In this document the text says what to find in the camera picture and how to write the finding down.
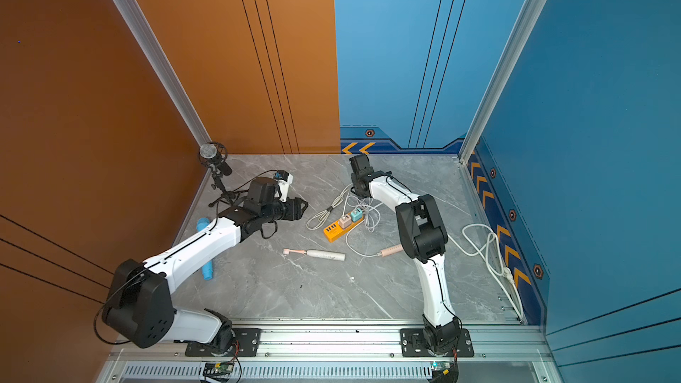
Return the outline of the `teal charger adapter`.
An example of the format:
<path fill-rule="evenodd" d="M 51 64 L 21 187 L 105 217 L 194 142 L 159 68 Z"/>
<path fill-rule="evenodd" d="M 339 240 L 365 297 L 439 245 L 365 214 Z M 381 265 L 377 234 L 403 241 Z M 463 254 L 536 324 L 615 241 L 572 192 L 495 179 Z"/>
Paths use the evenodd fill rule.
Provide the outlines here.
<path fill-rule="evenodd" d="M 350 218 L 353 223 L 359 222 L 364 216 L 363 209 L 354 209 L 350 212 Z"/>

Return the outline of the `orange power strip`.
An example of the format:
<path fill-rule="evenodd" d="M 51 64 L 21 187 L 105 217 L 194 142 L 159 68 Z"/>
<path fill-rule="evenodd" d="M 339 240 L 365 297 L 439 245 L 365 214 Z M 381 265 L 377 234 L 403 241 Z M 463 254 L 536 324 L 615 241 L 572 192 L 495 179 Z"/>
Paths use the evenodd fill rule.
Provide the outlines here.
<path fill-rule="evenodd" d="M 340 227 L 338 220 L 328 225 L 328 227 L 324 228 L 323 230 L 324 236 L 330 243 L 334 243 L 338 239 L 345 236 L 348 232 L 356 228 L 358 225 L 360 225 L 360 223 L 363 223 L 363 221 L 365 221 L 365 217 L 363 216 L 363 218 L 359 222 L 356 223 L 352 222 L 351 225 L 349 225 L 349 227 L 346 229 L 342 229 Z"/>

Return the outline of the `white electric toothbrush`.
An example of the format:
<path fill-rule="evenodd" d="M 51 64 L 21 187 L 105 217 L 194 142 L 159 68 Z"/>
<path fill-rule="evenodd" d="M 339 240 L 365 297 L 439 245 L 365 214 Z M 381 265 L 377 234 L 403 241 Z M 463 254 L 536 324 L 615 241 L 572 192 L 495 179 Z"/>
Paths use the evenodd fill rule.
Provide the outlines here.
<path fill-rule="evenodd" d="M 314 249 L 298 250 L 298 249 L 285 248 L 283 250 L 283 254 L 284 255 L 291 255 L 291 254 L 306 255 L 306 256 L 309 256 L 309 257 L 317 258 L 317 259 L 324 259 L 324 260 L 337 261 L 337 262 L 344 262 L 346 260 L 346 255 L 344 253 L 336 253 L 336 252 L 321 251 L 321 250 L 314 250 Z"/>

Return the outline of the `pink electric toothbrush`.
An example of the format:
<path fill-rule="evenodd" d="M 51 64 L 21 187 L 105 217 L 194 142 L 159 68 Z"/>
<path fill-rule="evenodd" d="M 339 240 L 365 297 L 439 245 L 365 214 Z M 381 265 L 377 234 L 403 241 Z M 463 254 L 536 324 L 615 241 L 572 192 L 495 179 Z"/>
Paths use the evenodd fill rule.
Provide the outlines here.
<path fill-rule="evenodd" d="M 384 248 L 381 251 L 379 251 L 379 257 L 388 257 L 390 255 L 395 255 L 398 253 L 401 253 L 404 251 L 404 248 L 401 244 L 391 246 L 390 248 Z"/>

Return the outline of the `pink charger adapter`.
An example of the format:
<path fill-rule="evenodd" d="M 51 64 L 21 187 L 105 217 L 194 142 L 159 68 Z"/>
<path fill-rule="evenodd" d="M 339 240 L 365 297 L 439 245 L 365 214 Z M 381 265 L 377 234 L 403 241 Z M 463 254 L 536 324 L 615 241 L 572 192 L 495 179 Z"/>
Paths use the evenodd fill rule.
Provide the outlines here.
<path fill-rule="evenodd" d="M 352 223 L 352 218 L 351 218 L 350 215 L 342 216 L 342 217 L 338 220 L 338 223 L 339 223 L 339 225 L 340 225 L 340 228 L 346 229 L 346 228 L 349 227 L 349 225 L 351 225 L 351 223 Z"/>

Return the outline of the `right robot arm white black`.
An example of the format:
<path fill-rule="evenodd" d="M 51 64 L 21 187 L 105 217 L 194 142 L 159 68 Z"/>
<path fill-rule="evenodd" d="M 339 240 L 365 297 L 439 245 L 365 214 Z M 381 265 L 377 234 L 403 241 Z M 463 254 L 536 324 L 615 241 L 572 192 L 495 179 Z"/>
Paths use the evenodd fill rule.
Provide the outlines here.
<path fill-rule="evenodd" d="M 415 193 L 391 172 L 375 170 L 366 155 L 353 156 L 349 162 L 358 197 L 377 200 L 395 212 L 400 244 L 420 279 L 427 348 L 436 356 L 452 353 L 463 326 L 450 301 L 445 276 L 448 232 L 436 199 Z"/>

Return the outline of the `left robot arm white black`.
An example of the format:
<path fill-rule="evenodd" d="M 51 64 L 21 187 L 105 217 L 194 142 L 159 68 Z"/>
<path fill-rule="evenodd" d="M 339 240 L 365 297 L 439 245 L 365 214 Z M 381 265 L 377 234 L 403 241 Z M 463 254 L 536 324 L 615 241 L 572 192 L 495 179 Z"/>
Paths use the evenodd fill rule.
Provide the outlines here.
<path fill-rule="evenodd" d="M 245 197 L 217 214 L 206 228 L 143 262 L 115 270 L 106 301 L 94 317 L 140 349 L 159 342 L 195 342 L 223 354 L 236 342 L 232 321 L 214 310 L 178 309 L 172 295 L 196 271 L 264 226 L 298 221 L 308 202 L 289 196 L 293 176 L 280 170 L 256 177 Z"/>

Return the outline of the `blue handheld microphone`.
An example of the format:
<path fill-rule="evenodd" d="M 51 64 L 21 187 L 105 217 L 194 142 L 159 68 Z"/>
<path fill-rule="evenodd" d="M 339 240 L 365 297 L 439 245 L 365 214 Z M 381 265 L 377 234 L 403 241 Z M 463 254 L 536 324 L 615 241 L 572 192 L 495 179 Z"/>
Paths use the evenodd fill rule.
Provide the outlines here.
<path fill-rule="evenodd" d="M 198 220 L 196 223 L 196 230 L 197 232 L 202 232 L 205 230 L 209 225 L 211 224 L 211 221 L 207 217 L 202 217 Z M 203 254 L 202 257 L 205 259 L 205 263 L 203 264 L 201 268 L 201 274 L 202 277 L 205 281 L 212 280 L 214 278 L 214 266 L 213 266 L 213 259 L 209 258 L 207 254 Z"/>

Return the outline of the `black microphone on tripod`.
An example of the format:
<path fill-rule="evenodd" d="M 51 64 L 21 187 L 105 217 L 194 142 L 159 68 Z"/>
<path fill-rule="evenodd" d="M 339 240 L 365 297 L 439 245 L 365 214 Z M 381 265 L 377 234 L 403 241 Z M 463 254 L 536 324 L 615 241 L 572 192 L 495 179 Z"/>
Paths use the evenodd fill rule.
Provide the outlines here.
<path fill-rule="evenodd" d="M 220 203 L 233 206 L 246 191 L 239 188 L 236 191 L 229 191 L 223 183 L 223 177 L 232 173 L 232 168 L 226 162 L 228 157 L 226 147 L 219 142 L 207 142 L 200 146 L 198 157 L 200 164 L 210 171 L 213 179 L 211 186 L 221 192 L 216 200 L 209 203 L 209 207 L 217 207 Z"/>

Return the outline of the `left green circuit board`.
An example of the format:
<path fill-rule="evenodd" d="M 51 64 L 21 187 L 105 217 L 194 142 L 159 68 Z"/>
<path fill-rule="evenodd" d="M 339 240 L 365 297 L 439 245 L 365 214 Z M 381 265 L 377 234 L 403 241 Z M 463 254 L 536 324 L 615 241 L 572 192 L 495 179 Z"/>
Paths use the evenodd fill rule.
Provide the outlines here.
<path fill-rule="evenodd" d="M 235 365 L 232 362 L 205 363 L 200 374 L 201 382 L 229 382 L 234 373 Z"/>

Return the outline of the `green circuit board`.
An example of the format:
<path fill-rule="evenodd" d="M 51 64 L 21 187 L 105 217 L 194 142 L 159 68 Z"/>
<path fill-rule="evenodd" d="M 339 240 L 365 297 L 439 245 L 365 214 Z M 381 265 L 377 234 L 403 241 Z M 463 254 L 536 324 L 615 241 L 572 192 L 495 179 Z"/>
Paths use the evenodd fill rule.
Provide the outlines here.
<path fill-rule="evenodd" d="M 457 383 L 459 380 L 459 365 L 457 363 L 443 363 L 432 370 L 429 383 Z"/>
<path fill-rule="evenodd" d="M 235 365 L 232 362 L 205 363 L 200 374 L 201 382 L 229 382 L 234 373 Z"/>

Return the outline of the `right green circuit board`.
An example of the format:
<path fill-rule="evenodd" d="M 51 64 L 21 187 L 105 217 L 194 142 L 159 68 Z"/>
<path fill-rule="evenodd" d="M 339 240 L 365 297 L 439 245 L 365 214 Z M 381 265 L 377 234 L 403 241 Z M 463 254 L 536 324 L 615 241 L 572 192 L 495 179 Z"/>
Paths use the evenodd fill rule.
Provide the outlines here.
<path fill-rule="evenodd" d="M 429 383 L 457 383 L 459 380 L 459 365 L 457 363 L 443 363 L 432 370 Z"/>

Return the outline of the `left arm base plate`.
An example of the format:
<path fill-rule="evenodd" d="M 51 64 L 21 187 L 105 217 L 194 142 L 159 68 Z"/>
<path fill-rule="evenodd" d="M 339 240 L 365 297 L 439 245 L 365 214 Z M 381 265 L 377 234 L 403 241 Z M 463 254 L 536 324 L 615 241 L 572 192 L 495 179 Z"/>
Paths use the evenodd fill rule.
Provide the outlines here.
<path fill-rule="evenodd" d="M 218 333 L 209 343 L 188 342 L 187 357 L 254 357 L 260 345 L 259 328 L 231 328 Z"/>

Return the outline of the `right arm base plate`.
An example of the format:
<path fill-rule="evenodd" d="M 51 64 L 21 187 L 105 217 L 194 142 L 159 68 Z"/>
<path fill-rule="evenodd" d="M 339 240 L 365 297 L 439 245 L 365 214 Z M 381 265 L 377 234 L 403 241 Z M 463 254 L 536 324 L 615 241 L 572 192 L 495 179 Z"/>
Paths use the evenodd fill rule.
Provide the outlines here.
<path fill-rule="evenodd" d="M 400 330 L 400 344 L 403 357 L 448 357 L 454 358 L 452 350 L 444 354 L 436 354 L 427 346 L 423 328 L 403 328 Z M 456 344 L 457 358 L 473 358 L 475 350 L 471 340 L 470 332 L 464 328 L 459 335 Z"/>

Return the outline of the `aluminium rail frame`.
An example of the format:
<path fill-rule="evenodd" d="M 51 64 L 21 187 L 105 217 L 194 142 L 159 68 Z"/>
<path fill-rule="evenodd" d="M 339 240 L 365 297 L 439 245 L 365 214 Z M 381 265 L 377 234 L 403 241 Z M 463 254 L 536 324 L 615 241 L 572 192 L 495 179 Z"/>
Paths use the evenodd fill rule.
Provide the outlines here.
<path fill-rule="evenodd" d="M 459 365 L 458 382 L 559 382 L 561 376 L 535 326 L 465 324 L 475 356 L 403 357 L 400 330 L 407 321 L 238 321 L 259 328 L 254 357 L 187 357 L 185 343 L 149 349 L 112 349 L 100 382 L 201 382 L 205 363 L 232 362 L 229 382 L 428 382 L 443 363 Z"/>

